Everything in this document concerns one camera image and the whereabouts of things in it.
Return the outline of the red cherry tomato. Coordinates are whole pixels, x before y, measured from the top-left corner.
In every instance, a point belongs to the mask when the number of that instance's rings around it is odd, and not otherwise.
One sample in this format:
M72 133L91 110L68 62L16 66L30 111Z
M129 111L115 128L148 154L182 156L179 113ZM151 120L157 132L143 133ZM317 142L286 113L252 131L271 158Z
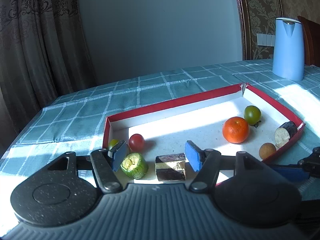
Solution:
M129 138L129 147L133 152L142 152L145 140L141 134L133 134Z

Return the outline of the orange tangerine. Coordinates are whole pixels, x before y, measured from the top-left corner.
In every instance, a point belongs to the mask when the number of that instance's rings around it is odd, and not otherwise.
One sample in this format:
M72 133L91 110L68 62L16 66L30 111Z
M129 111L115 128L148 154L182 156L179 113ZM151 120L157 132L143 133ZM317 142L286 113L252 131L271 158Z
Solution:
M239 116L229 118L223 124L222 134L228 142L240 144L249 136L249 124Z

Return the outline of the large green tomato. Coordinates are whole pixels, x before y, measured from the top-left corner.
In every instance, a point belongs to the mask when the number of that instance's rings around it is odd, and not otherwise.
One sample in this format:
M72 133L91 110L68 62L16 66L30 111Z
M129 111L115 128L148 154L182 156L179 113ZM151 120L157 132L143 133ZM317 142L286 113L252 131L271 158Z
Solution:
M245 108L244 119L250 126L258 127L261 119L261 111L258 107L250 105Z

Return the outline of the small green tomato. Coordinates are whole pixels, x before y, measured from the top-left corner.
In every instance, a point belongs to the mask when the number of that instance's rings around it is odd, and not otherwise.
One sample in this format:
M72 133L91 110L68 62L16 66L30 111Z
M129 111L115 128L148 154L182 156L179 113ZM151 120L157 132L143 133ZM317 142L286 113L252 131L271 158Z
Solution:
M116 144L119 142L118 139L112 139L109 143L108 143L108 150L111 150L114 146L116 146Z

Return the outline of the cut cucumber piece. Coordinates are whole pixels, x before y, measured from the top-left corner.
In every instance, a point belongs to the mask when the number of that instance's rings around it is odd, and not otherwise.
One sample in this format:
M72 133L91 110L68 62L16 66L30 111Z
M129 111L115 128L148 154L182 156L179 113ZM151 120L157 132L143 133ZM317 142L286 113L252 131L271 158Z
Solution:
M140 153L127 155L120 165L122 171L131 179L141 179L148 172L149 166Z

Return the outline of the brown longan fruit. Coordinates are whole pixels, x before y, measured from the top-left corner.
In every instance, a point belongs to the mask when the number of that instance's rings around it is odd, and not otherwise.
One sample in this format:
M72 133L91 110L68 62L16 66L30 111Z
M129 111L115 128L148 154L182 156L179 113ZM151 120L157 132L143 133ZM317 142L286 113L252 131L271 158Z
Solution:
M267 159L271 155L275 154L277 151L276 147L274 144L267 142L264 143L260 148L259 148L259 156L261 159Z

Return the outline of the teal plaid tablecloth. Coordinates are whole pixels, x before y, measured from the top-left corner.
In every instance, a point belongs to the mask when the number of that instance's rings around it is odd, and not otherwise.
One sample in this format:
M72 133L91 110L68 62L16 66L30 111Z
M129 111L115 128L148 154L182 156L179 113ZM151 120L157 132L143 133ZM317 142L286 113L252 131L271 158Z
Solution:
M302 81L272 73L272 61L251 60L159 72L59 97L25 126L1 158L1 234L18 221L13 189L66 151L87 155L100 148L106 117L236 83L247 82L294 111L306 124L299 142L279 158L289 164L319 145L319 68Z

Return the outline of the red cardboard tray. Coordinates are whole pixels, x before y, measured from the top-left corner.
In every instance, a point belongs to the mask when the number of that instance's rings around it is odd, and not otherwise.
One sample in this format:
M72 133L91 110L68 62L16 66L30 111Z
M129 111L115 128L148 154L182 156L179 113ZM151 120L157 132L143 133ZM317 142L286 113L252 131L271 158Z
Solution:
M261 110L261 122L257 127L251 127L244 142L231 144L223 137L223 125L229 118L243 116L249 105ZM149 170L139 182L156 184L156 157L183 153L188 140L199 148L213 148L224 155L246 151L258 158L260 146L274 142L276 129L288 121L294 122L298 131L271 156L271 160L279 158L301 138L305 123L266 93L250 84L240 83L108 116L103 147L107 147L112 139L126 141L131 135L140 134L145 139L143 157Z

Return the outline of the blue electric kettle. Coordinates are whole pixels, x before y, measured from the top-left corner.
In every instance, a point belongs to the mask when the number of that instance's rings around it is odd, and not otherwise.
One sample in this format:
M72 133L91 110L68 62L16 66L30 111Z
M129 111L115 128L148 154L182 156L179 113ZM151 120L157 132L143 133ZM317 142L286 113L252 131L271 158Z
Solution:
M276 18L272 72L278 77L301 81L304 76L303 26L298 20Z

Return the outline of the dark patterned curtain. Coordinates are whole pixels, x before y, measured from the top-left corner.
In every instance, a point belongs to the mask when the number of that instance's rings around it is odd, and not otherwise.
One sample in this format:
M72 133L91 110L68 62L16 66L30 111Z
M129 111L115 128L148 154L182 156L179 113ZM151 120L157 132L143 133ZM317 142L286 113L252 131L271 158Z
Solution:
M78 0L1 0L1 91L16 131L95 85Z

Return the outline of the dark wooden chair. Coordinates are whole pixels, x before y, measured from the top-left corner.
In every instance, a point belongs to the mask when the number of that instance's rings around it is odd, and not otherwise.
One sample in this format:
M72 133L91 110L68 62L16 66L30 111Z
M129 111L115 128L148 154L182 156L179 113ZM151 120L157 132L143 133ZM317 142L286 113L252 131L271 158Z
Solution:
M319 67L320 25L302 16L298 16L298 20L302 23L303 26L305 64L309 66L314 65L316 67Z

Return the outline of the white wall switch panel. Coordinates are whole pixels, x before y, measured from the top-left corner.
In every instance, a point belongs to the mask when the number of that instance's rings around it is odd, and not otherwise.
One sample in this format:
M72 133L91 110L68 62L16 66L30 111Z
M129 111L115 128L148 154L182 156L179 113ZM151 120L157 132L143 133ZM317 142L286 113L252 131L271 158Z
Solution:
M275 35L257 34L257 45L263 47L274 47Z

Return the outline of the dark wooden door frame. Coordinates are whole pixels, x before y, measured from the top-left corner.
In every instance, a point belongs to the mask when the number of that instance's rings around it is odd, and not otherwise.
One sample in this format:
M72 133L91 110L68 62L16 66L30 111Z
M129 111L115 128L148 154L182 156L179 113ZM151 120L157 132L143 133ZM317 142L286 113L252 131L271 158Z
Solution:
M271 59L274 48L259 46L258 34L274 35L276 18L283 16L281 0L236 0L244 60Z

